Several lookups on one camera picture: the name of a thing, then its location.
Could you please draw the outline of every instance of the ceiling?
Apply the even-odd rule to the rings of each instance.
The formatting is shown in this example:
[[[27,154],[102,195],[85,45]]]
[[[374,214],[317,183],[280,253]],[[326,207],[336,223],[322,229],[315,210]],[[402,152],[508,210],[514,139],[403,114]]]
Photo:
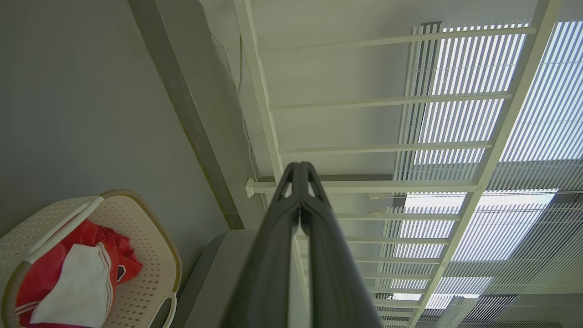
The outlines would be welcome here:
[[[241,69],[238,29],[241,22],[237,23],[230,0],[205,0],[202,3],[210,29],[225,53],[233,81],[240,93],[241,107],[258,167],[257,180],[272,181],[271,177],[278,176],[273,171],[273,162],[269,157],[268,144],[272,140],[265,136],[265,120],[262,123],[260,115],[261,104],[258,106],[257,90],[252,85],[254,68],[248,64],[254,60],[255,54],[250,54],[250,46],[245,45],[248,58],[244,55]],[[367,180],[374,177],[377,177],[374,180],[392,180],[392,174],[395,173],[394,152],[326,155],[285,152],[290,148],[399,143],[401,105],[352,106],[342,109],[333,106],[294,107],[406,95],[410,45],[398,43],[332,51],[279,50],[313,44],[407,36],[411,34],[412,28],[426,22],[442,21],[446,26],[528,22],[535,6],[536,1],[531,0],[365,0],[340,1],[334,4],[327,1],[252,0],[251,10],[257,33],[254,41],[261,58],[268,93],[267,104],[283,166],[290,162],[307,160],[314,164],[320,175],[336,175],[334,180],[338,180],[339,176],[345,176],[348,180]],[[565,1],[559,19],[583,20],[583,2]],[[328,196],[336,213],[384,212],[391,206],[402,206],[404,201],[402,198],[394,200],[390,193],[382,200],[371,199],[367,193],[330,193]],[[384,233],[383,221],[341,220],[340,223],[348,237],[373,238],[380,236],[381,232]],[[349,246],[355,256],[378,256],[382,247],[379,243],[350,243]],[[307,252],[307,244],[300,241],[300,253]],[[308,267],[305,259],[303,264],[305,268]],[[359,262],[358,265],[362,272],[378,272],[378,263]],[[566,268],[564,272],[579,272],[579,269]],[[542,270],[540,274],[545,278],[551,273]],[[366,283],[369,287],[375,287],[378,280],[368,279]],[[537,292],[552,294],[553,288]],[[527,297],[521,296],[519,299],[522,302]],[[512,318],[509,312],[505,315],[506,318]]]

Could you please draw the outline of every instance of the basket handle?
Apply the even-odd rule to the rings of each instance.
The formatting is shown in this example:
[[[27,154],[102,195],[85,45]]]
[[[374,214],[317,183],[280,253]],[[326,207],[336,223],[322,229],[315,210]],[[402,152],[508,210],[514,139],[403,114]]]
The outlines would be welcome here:
[[[169,328],[170,325],[172,324],[172,321],[174,320],[174,315],[176,314],[177,305],[178,300],[176,299],[176,293],[172,292],[172,294],[170,294],[170,312],[168,313],[168,317],[166,318],[166,322],[164,322],[164,326],[162,326],[162,328]]]
[[[12,273],[8,280],[6,289],[2,296],[2,322],[6,328],[20,327],[20,318],[16,315],[16,297],[18,297],[18,290],[22,281],[29,272],[32,264],[27,261],[22,261]]]

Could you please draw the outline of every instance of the black object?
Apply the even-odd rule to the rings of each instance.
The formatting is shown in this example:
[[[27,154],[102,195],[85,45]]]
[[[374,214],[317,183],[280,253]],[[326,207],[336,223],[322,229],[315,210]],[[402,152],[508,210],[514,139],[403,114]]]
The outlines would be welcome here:
[[[283,173],[222,327],[287,327],[290,250],[298,222],[310,239],[312,327],[382,327],[324,188],[307,162],[291,163]]]

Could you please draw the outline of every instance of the clothing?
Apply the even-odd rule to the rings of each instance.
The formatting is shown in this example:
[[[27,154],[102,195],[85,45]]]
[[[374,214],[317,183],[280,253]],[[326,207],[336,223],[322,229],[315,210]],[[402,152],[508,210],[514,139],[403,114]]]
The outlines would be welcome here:
[[[116,285],[136,277],[142,267],[129,238],[86,219],[30,267],[16,299],[20,325],[100,327]]]

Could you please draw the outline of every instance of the gray wall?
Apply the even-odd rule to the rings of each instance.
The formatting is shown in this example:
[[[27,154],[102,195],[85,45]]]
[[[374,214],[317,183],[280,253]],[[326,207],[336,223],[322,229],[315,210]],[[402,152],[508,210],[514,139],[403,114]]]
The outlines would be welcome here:
[[[186,273],[227,224],[125,1],[0,11],[0,235],[54,201],[131,189]]]

